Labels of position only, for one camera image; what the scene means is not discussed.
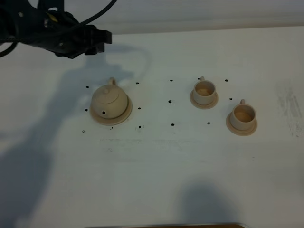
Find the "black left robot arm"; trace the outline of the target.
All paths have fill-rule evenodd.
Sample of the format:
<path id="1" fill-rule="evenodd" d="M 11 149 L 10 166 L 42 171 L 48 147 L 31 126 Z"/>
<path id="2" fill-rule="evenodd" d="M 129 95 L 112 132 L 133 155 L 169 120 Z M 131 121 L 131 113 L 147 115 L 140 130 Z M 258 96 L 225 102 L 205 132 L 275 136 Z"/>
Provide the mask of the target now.
<path id="1" fill-rule="evenodd" d="M 27 0 L 0 2 L 0 42 L 10 46 L 0 53 L 4 57 L 18 43 L 54 53 L 58 57 L 76 58 L 81 54 L 96 55 L 112 43 L 112 33 L 99 30 L 91 22 L 104 15 L 116 2 L 110 1 L 101 11 L 78 20 L 65 11 L 63 0 L 40 0 L 33 7 Z"/>

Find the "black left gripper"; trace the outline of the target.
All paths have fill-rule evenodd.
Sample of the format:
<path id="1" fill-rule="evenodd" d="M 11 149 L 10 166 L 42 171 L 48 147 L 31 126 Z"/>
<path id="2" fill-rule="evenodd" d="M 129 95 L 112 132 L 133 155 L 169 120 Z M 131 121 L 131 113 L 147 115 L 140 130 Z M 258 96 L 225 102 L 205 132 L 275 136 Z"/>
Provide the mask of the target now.
<path id="1" fill-rule="evenodd" d="M 20 43 L 45 49 L 59 57 L 96 55 L 112 43 L 112 33 L 94 25 L 81 25 L 66 11 L 15 9 Z"/>

